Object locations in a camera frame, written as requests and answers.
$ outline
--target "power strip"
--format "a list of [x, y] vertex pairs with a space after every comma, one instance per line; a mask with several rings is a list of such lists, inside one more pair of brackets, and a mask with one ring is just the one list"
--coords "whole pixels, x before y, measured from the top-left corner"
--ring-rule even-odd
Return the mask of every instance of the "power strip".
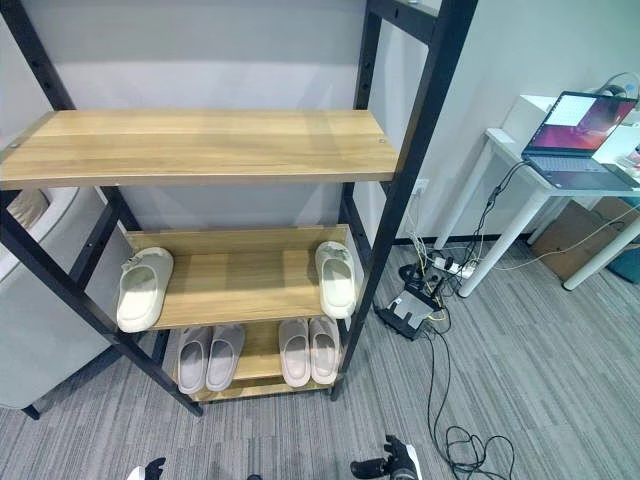
[[444, 258], [436, 257], [435, 260], [433, 261], [433, 266], [436, 267], [438, 270], [442, 270], [444, 272], [448, 272], [453, 275], [460, 275], [465, 280], [469, 278], [471, 275], [473, 275], [473, 271], [475, 270], [474, 266], [467, 265], [462, 269], [462, 271], [460, 271], [460, 265], [458, 265], [456, 262], [453, 262], [451, 266], [447, 269], [445, 268], [446, 263], [447, 261]]

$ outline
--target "white wall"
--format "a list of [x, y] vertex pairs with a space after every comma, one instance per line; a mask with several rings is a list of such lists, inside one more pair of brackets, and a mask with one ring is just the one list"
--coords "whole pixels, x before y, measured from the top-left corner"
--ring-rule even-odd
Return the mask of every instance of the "white wall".
[[[637, 0], [480, 0], [420, 174], [430, 180], [420, 235], [438, 235], [447, 205], [477, 158], [482, 132], [502, 124], [519, 94], [557, 95], [597, 86], [619, 71], [640, 71], [638, 18]], [[370, 108], [397, 148], [425, 54], [417, 41], [383, 25]], [[473, 232], [504, 172], [499, 160], [491, 165], [454, 235]], [[500, 196], [486, 233], [501, 233], [527, 195], [524, 186], [516, 180]]]
[[[77, 108], [352, 106], [364, 0], [24, 4]], [[123, 192], [145, 228], [277, 225], [334, 223], [340, 186]]]
[[49, 110], [47, 98], [0, 17], [0, 149]]

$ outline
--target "black cable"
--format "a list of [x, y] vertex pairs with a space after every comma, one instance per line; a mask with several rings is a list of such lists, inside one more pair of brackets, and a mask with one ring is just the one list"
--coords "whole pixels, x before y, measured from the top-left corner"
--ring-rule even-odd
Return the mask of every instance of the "black cable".
[[461, 282], [462, 270], [466, 266], [468, 266], [473, 259], [474, 253], [476, 251], [476, 246], [478, 244], [478, 239], [480, 237], [480, 232], [484, 228], [487, 215], [489, 215], [489, 213], [491, 213], [491, 211], [495, 208], [496, 200], [498, 196], [506, 190], [506, 188], [509, 186], [509, 183], [511, 183], [511, 180], [513, 179], [513, 176], [516, 174], [516, 172], [520, 168], [524, 167], [525, 165], [529, 165], [529, 163], [527, 161], [521, 161], [513, 165], [507, 171], [507, 173], [502, 178], [502, 180], [500, 180], [500, 183], [498, 183], [498, 185], [493, 189], [493, 191], [491, 192], [491, 195], [489, 195], [489, 198], [487, 199], [487, 204], [484, 207], [484, 211], [480, 215], [480, 220], [478, 221], [478, 225], [474, 230], [473, 234], [471, 235], [471, 240], [469, 240], [469, 242], [465, 246], [464, 257], [462, 259], [462, 262], [460, 262], [459, 264], [460, 266], [458, 267], [458, 271], [455, 273], [447, 272], [446, 274], [447, 276], [446, 276], [445, 283], [449, 285], [449, 291], [443, 293], [444, 297], [453, 296], [462, 286], [462, 282]]
[[[467, 430], [458, 425], [452, 425], [448, 427], [445, 431], [444, 445], [441, 445], [440, 440], [438, 439], [437, 429], [438, 422], [442, 415], [442, 411], [444, 410], [444, 405], [447, 401], [447, 397], [449, 396], [449, 388], [451, 386], [451, 352], [449, 350], [449, 344], [445, 339], [443, 333], [446, 333], [451, 328], [451, 317], [449, 316], [449, 327], [444, 331], [440, 332], [432, 325], [427, 328], [423, 332], [423, 337], [429, 341], [431, 346], [431, 365], [432, 365], [432, 375], [431, 380], [429, 382], [429, 394], [427, 399], [427, 428], [429, 429], [429, 437], [436, 447], [436, 451], [438, 455], [449, 465], [453, 476], [456, 480], [470, 480], [475, 475], [483, 475], [485, 478], [489, 478], [492, 480], [511, 480], [513, 476], [513, 467], [515, 465], [515, 449], [513, 447], [513, 443], [502, 435], [494, 435], [487, 439], [486, 442], [482, 442], [477, 435], [471, 435]], [[433, 387], [435, 383], [436, 376], [436, 363], [435, 363], [435, 344], [434, 340], [439, 338], [442, 344], [445, 347], [446, 357], [447, 357], [447, 370], [446, 370], [446, 385], [445, 391], [442, 398], [442, 402], [437, 409], [437, 413], [433, 423], [431, 422], [432, 417], [432, 405], [433, 405]], [[451, 435], [453, 432], [461, 433], [464, 436], [463, 440], [452, 440]], [[489, 470], [485, 470], [483, 465], [487, 460], [487, 450], [491, 447], [491, 445], [495, 444], [498, 441], [505, 442], [511, 451], [511, 461], [509, 464], [509, 475], [505, 477], [496, 472], [492, 472]], [[452, 458], [452, 448], [459, 445], [471, 445], [473, 449], [473, 455], [475, 459], [473, 461], [454, 461]]]

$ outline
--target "laptop screen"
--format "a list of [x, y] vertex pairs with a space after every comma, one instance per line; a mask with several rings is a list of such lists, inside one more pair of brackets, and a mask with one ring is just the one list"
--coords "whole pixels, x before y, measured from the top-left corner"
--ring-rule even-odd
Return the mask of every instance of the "laptop screen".
[[563, 92], [527, 150], [595, 152], [635, 104], [635, 99]]

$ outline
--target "wood grain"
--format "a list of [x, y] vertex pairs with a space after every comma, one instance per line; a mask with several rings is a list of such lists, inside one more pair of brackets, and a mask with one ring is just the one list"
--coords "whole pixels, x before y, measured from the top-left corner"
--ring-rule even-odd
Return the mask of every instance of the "wood grain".
[[329, 240], [344, 243], [346, 225], [285, 228], [242, 228], [208, 230], [161, 230], [130, 232], [134, 250], [163, 247], [172, 255], [313, 250]]
[[365, 110], [61, 111], [2, 153], [3, 189], [391, 180]]
[[247, 323], [244, 325], [244, 347], [233, 380], [254, 380], [277, 377], [280, 382], [279, 322]]
[[331, 385], [319, 385], [310, 381], [304, 387], [293, 388], [284, 383], [284, 380], [275, 381], [273, 379], [247, 380], [245, 382], [234, 382], [223, 392], [210, 392], [203, 389], [191, 395], [197, 402], [215, 402], [219, 400], [230, 400], [233, 398], [258, 397], [263, 395], [275, 395], [278, 393], [304, 392], [309, 390], [326, 390]]
[[322, 315], [309, 250], [179, 255], [153, 330]]

